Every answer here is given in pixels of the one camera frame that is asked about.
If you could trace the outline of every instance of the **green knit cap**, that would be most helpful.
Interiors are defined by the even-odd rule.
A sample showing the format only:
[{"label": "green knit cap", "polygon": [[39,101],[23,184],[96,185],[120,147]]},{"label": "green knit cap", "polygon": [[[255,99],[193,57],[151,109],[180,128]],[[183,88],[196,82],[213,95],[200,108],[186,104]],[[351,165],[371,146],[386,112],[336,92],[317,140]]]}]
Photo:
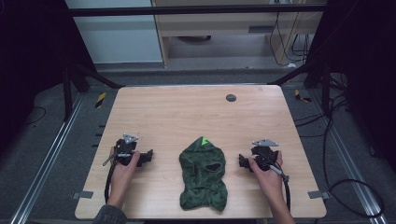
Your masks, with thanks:
[{"label": "green knit cap", "polygon": [[192,209],[213,206],[219,211],[227,204],[227,189],[221,178],[225,172],[225,158],[220,148],[200,137],[179,156],[183,170],[184,191],[180,206]]}]

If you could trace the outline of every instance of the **black cable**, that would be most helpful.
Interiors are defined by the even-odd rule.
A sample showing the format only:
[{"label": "black cable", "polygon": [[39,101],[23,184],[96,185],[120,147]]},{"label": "black cable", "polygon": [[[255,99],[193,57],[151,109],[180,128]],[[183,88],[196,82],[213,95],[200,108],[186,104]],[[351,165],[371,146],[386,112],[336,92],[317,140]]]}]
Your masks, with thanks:
[{"label": "black cable", "polygon": [[33,124],[33,123],[39,122],[39,121],[40,121],[41,119],[43,119],[43,118],[44,118],[44,116],[46,116],[46,114],[47,114],[47,110],[46,110],[44,107],[42,107],[42,106],[35,106],[35,107],[33,107],[33,108],[42,109],[44,113],[43,113],[43,115],[41,115],[41,117],[40,117],[40,118],[38,118],[38,119],[36,119],[36,120],[34,120],[34,121],[26,122],[26,123],[25,123],[26,125],[29,125],[29,124]]},{"label": "black cable", "polygon": [[296,41],[297,41],[297,38],[299,38],[299,41],[300,41],[300,36],[299,36],[299,35],[296,35],[296,36],[294,37],[293,43],[291,44],[291,53],[294,54],[295,56],[301,57],[301,56],[303,56],[303,54],[297,54],[297,53],[295,53],[295,52],[301,52],[301,51],[303,51],[303,49],[294,49],[294,45],[295,45],[295,43],[296,43]]},{"label": "black cable", "polygon": [[345,75],[344,73],[340,73],[341,74],[341,76],[340,76],[340,79],[341,79],[341,83],[343,83],[343,85],[345,85],[345,82],[344,82],[344,79],[343,79],[343,75]]},{"label": "black cable", "polygon": [[332,193],[332,191],[335,189],[335,187],[337,187],[337,186],[340,185],[340,184],[346,183],[346,182],[359,183],[359,184],[365,186],[366,188],[368,188],[368,189],[375,195],[375,197],[379,200],[379,202],[380,202],[379,207],[380,207],[381,209],[380,209],[380,211],[379,211],[377,214],[375,214],[375,215],[367,215],[367,214],[365,214],[365,213],[361,213],[361,212],[359,212],[359,211],[357,211],[357,210],[351,208],[350,206],[347,206],[347,205],[346,205],[343,201],[341,201],[336,195],[332,194],[332,196],[334,197],[335,200],[337,200],[337,202],[339,202],[341,205],[343,205],[343,206],[344,206],[347,210],[349,210],[350,212],[352,212],[352,213],[354,213],[355,215],[358,215],[358,216],[360,216],[360,217],[376,218],[376,217],[380,217],[380,216],[384,213],[385,204],[384,204],[384,201],[383,201],[382,197],[379,195],[379,193],[378,193],[375,189],[373,189],[371,186],[369,186],[368,184],[366,184],[366,183],[364,183],[364,182],[362,182],[362,181],[359,181],[359,180],[357,180],[357,179],[343,179],[343,180],[340,180],[340,181],[336,182],[335,184],[333,184],[333,185],[329,188],[329,192]]},{"label": "black cable", "polygon": [[306,58],[308,57],[308,53],[309,53],[309,35],[305,35],[305,43],[304,43],[304,53],[303,53],[303,63],[304,60],[306,60]]},{"label": "black cable", "polygon": [[[284,42],[283,42],[282,35],[281,35],[280,29],[279,29],[279,12],[276,13],[276,21],[275,21],[275,24],[274,24],[274,29],[272,30],[271,35],[270,35],[270,38],[269,38],[271,50],[272,50],[274,56],[275,56],[276,54],[275,54],[274,48],[273,48],[273,46],[272,46],[272,37],[273,37],[274,31],[275,31],[276,28],[277,28],[277,32],[278,32],[278,34],[279,34],[280,43],[282,44],[283,53],[285,54],[286,58],[288,58],[292,63],[300,62],[301,60],[294,60],[294,59],[291,59],[291,58],[288,56],[288,53],[286,52],[286,47],[285,47],[285,44],[284,44]],[[276,59],[276,57],[275,57],[275,61],[276,61],[276,63],[277,63],[278,65],[281,65],[281,66],[285,66],[285,65],[286,65],[286,64],[282,64],[282,63],[278,62],[277,59]]]},{"label": "black cable", "polygon": [[285,193],[286,193],[286,206],[289,208],[290,211],[290,188],[289,188],[289,180],[285,180],[283,177],[283,185],[285,186]]},{"label": "black cable", "polygon": [[338,103],[338,104],[336,105],[336,107],[338,107],[338,108],[334,108],[333,111],[338,110],[338,109],[339,109],[341,106],[343,106],[343,105],[348,105],[347,100],[343,100],[343,101],[341,101],[340,103]]},{"label": "black cable", "polygon": [[338,80],[337,78],[330,76],[331,81],[334,83],[334,85],[337,87],[338,90],[341,91],[346,91],[347,86],[344,84],[342,80]]},{"label": "black cable", "polygon": [[300,120],[304,120],[304,119],[309,119],[309,118],[316,117],[316,116],[319,116],[319,115],[323,115],[323,113],[316,114],[316,115],[310,115],[310,116],[302,118],[302,119],[294,119],[293,121],[295,122],[295,121],[300,121]]},{"label": "black cable", "polygon": [[305,51],[306,51],[306,48],[308,48],[307,43],[306,43],[306,39],[307,39],[307,37],[305,36],[304,47],[303,47],[303,56],[302,56],[302,59],[301,59],[303,64],[304,64]]},{"label": "black cable", "polygon": [[318,134],[318,135],[299,135],[299,137],[301,137],[301,138],[310,138],[310,137],[321,137],[323,135],[324,135],[324,133],[323,134]]},{"label": "black cable", "polygon": [[[334,105],[335,99],[332,101],[332,106],[331,106],[332,111],[334,111],[334,109],[336,107],[339,107],[340,105],[344,105],[345,104],[345,101],[342,101],[342,102],[338,103],[337,105]],[[374,190],[372,187],[370,187],[368,184],[366,184],[366,183],[364,183],[364,182],[362,182],[360,180],[357,180],[357,179],[343,179],[343,180],[340,180],[340,181],[336,182],[333,185],[330,185],[329,177],[328,177],[327,169],[326,169],[326,140],[327,140],[328,132],[329,132],[331,127],[332,127],[332,118],[329,118],[328,124],[326,126],[326,130],[325,130],[324,138],[323,138],[323,145],[322,145],[322,147],[323,147],[323,154],[322,154],[323,174],[324,174],[325,182],[326,182],[327,188],[329,189],[329,192],[332,193],[332,191],[334,190],[335,187],[337,187],[338,185],[340,185],[342,183],[345,183],[345,182],[356,182],[356,183],[362,184],[362,185],[366,186],[367,188],[369,188],[373,192],[373,194],[376,196],[376,198],[379,199],[379,201],[380,201],[380,205],[379,206],[380,206],[381,209],[380,209],[380,211],[377,214],[367,215],[367,214],[361,213],[361,212],[351,208],[350,206],[347,206],[335,194],[332,194],[332,196],[334,197],[334,199],[337,202],[339,202],[348,211],[354,213],[355,215],[358,215],[360,217],[367,217],[367,218],[380,217],[383,214],[384,209],[385,209],[385,205],[384,205],[383,199],[381,198],[379,193],[376,190]]]},{"label": "black cable", "polygon": [[110,189],[111,177],[114,173],[114,168],[116,167],[118,161],[114,160],[111,163],[110,170],[108,171],[107,180],[106,180],[106,187],[105,187],[105,202],[107,203],[108,200],[108,191]]},{"label": "black cable", "polygon": [[316,117],[316,118],[314,118],[314,119],[311,119],[311,120],[309,120],[309,121],[307,121],[307,122],[304,122],[304,123],[301,123],[301,124],[296,124],[295,126],[296,126],[296,127],[301,127],[301,126],[304,126],[304,125],[313,123],[313,122],[315,122],[316,120],[323,118],[324,116],[325,116],[325,115],[322,114],[322,115],[320,115],[319,117]]}]

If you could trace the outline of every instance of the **table top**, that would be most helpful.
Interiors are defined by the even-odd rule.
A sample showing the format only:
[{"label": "table top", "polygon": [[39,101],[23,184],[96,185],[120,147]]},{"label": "table top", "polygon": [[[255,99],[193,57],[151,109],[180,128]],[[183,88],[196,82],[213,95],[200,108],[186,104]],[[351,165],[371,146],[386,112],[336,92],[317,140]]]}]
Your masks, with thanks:
[{"label": "table top", "polygon": [[[233,94],[236,101],[226,100]],[[105,204],[109,166],[103,162],[124,133],[138,135],[136,149],[154,150],[151,162],[136,169],[123,211],[131,219],[262,218],[272,217],[259,184],[248,169],[239,167],[238,155],[248,157],[252,142],[264,138],[279,143],[284,173],[290,176],[291,213],[294,217],[324,217],[321,199],[283,92],[271,85],[128,87],[119,90],[84,186],[93,191],[80,198],[78,218],[94,218]],[[184,189],[180,153],[200,136],[225,156],[227,205],[185,211],[179,197]]]}]

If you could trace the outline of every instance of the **human hand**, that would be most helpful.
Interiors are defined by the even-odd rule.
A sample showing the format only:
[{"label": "human hand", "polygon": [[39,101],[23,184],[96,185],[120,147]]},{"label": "human hand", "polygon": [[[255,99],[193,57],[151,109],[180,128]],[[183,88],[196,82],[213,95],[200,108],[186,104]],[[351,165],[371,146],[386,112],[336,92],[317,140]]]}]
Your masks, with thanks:
[{"label": "human hand", "polygon": [[[248,158],[248,162],[259,181],[260,189],[268,200],[276,223],[295,224],[283,198],[282,177],[271,169],[263,171],[252,158]],[[280,151],[277,153],[276,162],[279,166],[283,164]]]},{"label": "human hand", "polygon": [[[248,162],[266,198],[268,200],[283,200],[282,177],[271,169],[263,171],[252,158],[248,158]],[[277,153],[276,162],[279,166],[283,164],[281,151]]]},{"label": "human hand", "polygon": [[[111,148],[110,155],[113,155],[114,148]],[[131,161],[127,166],[120,163],[114,167],[113,176],[111,177],[111,191],[107,204],[122,209],[125,193],[128,191],[131,180],[134,177],[134,170],[140,158],[140,152],[135,151]]]}]

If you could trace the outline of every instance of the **aluminum rail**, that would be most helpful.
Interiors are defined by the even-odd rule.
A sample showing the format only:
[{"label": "aluminum rail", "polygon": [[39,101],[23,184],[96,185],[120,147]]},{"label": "aluminum rail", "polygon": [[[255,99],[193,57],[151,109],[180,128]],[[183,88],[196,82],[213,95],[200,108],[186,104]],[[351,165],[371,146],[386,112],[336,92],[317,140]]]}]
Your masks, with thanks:
[{"label": "aluminum rail", "polygon": [[32,185],[25,194],[17,211],[14,213],[13,217],[11,218],[10,223],[22,224],[25,223],[27,218],[29,217],[32,208],[35,205],[35,201],[37,200],[38,195],[43,189],[47,177],[52,169],[52,166],[55,163],[59,152],[61,151],[61,148],[64,144],[64,140],[66,139],[66,136],[69,134],[70,129],[73,126],[78,111],[81,108],[81,104],[84,99],[84,96],[85,95],[83,93],[78,94],[78,98],[76,99],[75,104],[73,106],[74,107],[73,113],[71,114],[69,120],[63,123],[60,131],[56,135],[55,140],[53,141],[52,146],[49,149],[47,157],[44,159],[40,169],[37,172],[37,175],[35,176],[35,180],[33,181]]},{"label": "aluminum rail", "polygon": [[72,17],[138,16],[210,13],[254,13],[254,12],[313,12],[324,11],[326,4],[282,4],[282,5],[228,5],[188,7],[112,7],[112,8],[69,8],[67,10],[46,10],[51,15]]},{"label": "aluminum rail", "polygon": [[[320,113],[323,113],[323,110],[321,109],[320,106],[320,97],[318,96],[318,93],[315,90],[310,90],[310,94],[313,96],[313,101],[315,102],[317,109]],[[328,121],[326,119],[322,119],[323,122],[327,125]],[[361,171],[359,170],[358,166],[356,163],[353,161],[352,157],[350,156],[347,147],[345,146],[339,132],[337,132],[335,125],[333,125],[330,128],[329,131],[330,134],[330,139],[332,139],[332,142],[334,143],[335,150],[338,154],[338,157],[341,160],[341,163],[344,166],[344,169],[346,171],[346,174],[348,175],[349,178],[351,179],[357,179],[362,182],[366,182],[364,180],[363,175],[361,174]],[[374,196],[374,194],[366,187],[353,183],[353,188],[355,189],[356,194],[358,195],[361,204],[366,212],[367,215],[373,216],[377,214],[381,209],[378,205],[378,202]],[[370,221],[372,224],[387,224],[387,219],[385,218],[384,214],[382,214],[380,217],[376,218],[370,218]]]}]

